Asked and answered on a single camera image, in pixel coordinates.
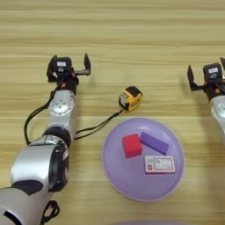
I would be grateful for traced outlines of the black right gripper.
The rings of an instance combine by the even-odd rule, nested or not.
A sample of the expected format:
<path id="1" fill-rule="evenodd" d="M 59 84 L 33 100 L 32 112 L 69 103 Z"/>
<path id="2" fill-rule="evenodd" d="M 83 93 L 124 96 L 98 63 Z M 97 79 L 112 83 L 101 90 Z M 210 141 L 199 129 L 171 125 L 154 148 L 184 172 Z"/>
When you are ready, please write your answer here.
<path id="1" fill-rule="evenodd" d="M 221 64 L 225 70 L 225 58 L 221 57 Z M 193 80 L 192 67 L 188 66 L 187 78 L 189 81 L 191 91 L 201 91 L 202 87 L 198 86 Z M 207 98 L 211 101 L 215 97 L 225 95 L 225 80 L 215 82 L 215 83 L 206 83 L 203 91 L 207 94 Z"/>

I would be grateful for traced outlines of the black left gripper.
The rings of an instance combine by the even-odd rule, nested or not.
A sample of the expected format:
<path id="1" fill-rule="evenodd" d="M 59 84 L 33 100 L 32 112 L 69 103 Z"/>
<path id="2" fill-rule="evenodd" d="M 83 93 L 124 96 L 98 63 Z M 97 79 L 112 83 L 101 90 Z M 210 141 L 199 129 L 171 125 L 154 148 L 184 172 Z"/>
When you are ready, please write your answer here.
<path id="1" fill-rule="evenodd" d="M 58 91 L 72 91 L 74 94 L 76 94 L 76 87 L 79 85 L 79 76 L 89 76 L 91 74 L 91 61 L 87 53 L 84 55 L 83 64 L 85 67 L 84 70 L 74 70 L 70 74 L 59 74 L 57 76 L 54 75 L 54 60 L 57 58 L 56 55 L 54 55 L 48 66 L 47 66 L 47 80 L 50 83 L 53 83 L 56 81 L 57 83 L 57 90 Z"/>

